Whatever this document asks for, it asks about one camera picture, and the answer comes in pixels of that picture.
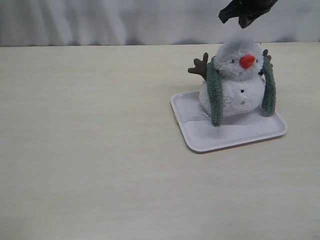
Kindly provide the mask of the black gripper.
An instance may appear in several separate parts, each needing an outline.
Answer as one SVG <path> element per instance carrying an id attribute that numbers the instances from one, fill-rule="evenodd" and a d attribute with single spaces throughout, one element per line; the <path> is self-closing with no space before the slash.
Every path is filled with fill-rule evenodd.
<path id="1" fill-rule="evenodd" d="M 278 0 L 232 0 L 219 12 L 218 18 L 223 24 L 229 19 L 238 18 L 239 26 L 245 29 L 268 13 L 277 2 Z"/>

